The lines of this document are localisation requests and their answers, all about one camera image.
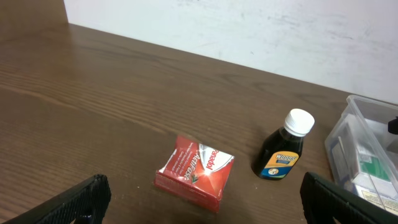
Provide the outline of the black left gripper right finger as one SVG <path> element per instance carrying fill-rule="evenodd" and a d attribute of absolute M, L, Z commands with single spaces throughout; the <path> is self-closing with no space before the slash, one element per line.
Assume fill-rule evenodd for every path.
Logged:
<path fill-rule="evenodd" d="M 397 216 L 314 172 L 304 175 L 300 196 L 308 224 L 397 224 Z"/>

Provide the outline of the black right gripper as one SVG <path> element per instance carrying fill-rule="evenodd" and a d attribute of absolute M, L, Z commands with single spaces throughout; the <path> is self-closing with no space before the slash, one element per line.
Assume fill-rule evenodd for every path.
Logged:
<path fill-rule="evenodd" d="M 397 116 L 395 119 L 388 122 L 387 130 L 391 134 L 398 135 L 398 117 Z"/>

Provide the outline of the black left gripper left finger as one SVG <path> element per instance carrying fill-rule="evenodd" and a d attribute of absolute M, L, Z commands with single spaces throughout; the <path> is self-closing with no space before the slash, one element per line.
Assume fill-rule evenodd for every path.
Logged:
<path fill-rule="evenodd" d="M 4 224 L 101 224 L 110 201 L 108 178 L 96 174 Z"/>

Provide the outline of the white green medicine box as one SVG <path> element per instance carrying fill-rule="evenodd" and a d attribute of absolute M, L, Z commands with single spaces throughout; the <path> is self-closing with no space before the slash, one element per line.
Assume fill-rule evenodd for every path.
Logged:
<path fill-rule="evenodd" d="M 397 201 L 397 190 L 378 157 L 363 145 L 356 149 L 358 171 L 353 183 L 366 190 Z"/>

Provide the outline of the blue Kool Fever box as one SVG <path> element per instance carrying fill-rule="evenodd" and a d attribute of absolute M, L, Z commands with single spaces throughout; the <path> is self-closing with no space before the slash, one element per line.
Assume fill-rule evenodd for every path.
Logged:
<path fill-rule="evenodd" d="M 358 171 L 356 149 L 359 145 L 351 142 L 344 144 L 342 139 L 331 144 L 328 152 L 335 183 L 367 202 L 397 215 L 397 201 L 372 193 L 353 183 Z"/>

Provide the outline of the clear plastic container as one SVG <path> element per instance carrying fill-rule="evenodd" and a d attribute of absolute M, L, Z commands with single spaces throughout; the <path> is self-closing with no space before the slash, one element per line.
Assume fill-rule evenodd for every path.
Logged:
<path fill-rule="evenodd" d="M 335 183 L 397 214 L 397 106 L 350 95 L 325 140 Z"/>

